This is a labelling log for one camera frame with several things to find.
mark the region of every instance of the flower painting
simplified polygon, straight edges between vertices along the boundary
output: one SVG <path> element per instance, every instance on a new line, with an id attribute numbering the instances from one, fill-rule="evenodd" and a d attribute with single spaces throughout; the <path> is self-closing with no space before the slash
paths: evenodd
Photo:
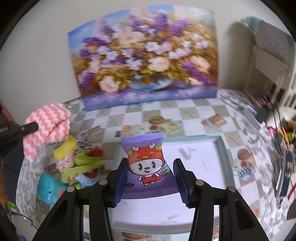
<path id="1" fill-rule="evenodd" d="M 216 96 L 211 11 L 177 5 L 125 9 L 72 30 L 68 42 L 86 110 Z"/>

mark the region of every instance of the cookie picture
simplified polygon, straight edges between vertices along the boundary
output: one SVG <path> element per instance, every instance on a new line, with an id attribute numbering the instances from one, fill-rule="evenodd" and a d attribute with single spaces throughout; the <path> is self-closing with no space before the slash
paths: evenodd
<path id="1" fill-rule="evenodd" d="M 156 115 L 151 117 L 151 119 L 149 120 L 149 123 L 151 125 L 160 125 L 165 123 L 165 119 L 162 116 Z"/>
<path id="2" fill-rule="evenodd" d="M 240 149 L 237 152 L 237 157 L 240 160 L 246 160 L 246 159 L 248 159 L 250 157 L 250 153 L 246 149 Z"/>
<path id="3" fill-rule="evenodd" d="M 131 234 L 131 233 L 125 233 L 125 232 L 122 232 L 121 234 L 125 238 L 128 238 L 130 240 L 139 240 L 139 239 L 143 238 L 143 234 Z"/>

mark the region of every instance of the purple snack bag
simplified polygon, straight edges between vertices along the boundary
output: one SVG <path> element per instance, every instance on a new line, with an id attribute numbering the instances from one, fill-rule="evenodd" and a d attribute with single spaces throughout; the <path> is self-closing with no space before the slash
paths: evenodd
<path id="1" fill-rule="evenodd" d="M 128 155 L 123 199 L 141 199 L 178 193 L 175 176 L 164 160 L 163 133 L 121 139 Z"/>

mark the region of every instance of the white board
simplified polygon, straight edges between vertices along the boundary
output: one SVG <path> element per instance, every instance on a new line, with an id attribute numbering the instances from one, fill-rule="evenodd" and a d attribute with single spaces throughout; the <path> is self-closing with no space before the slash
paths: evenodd
<path id="1" fill-rule="evenodd" d="M 186 170 L 192 171 L 212 187 L 234 186 L 227 152 L 220 136 L 165 138 L 164 158 L 171 169 L 180 158 Z M 117 166 L 127 154 L 121 146 L 116 155 Z M 141 234 L 176 234 L 189 232 L 194 209 L 188 209 L 180 194 L 147 198 L 122 199 L 112 212 L 112 228 Z M 219 207 L 214 207 L 214 225 L 218 225 Z"/>

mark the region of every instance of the yellow toy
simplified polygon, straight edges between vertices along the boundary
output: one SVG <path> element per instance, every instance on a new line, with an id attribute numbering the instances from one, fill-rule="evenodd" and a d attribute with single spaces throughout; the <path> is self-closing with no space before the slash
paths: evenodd
<path id="1" fill-rule="evenodd" d="M 71 150 L 76 150 L 77 140 L 69 135 L 69 138 L 64 141 L 59 147 L 52 151 L 54 157 L 59 161 L 63 159 Z"/>

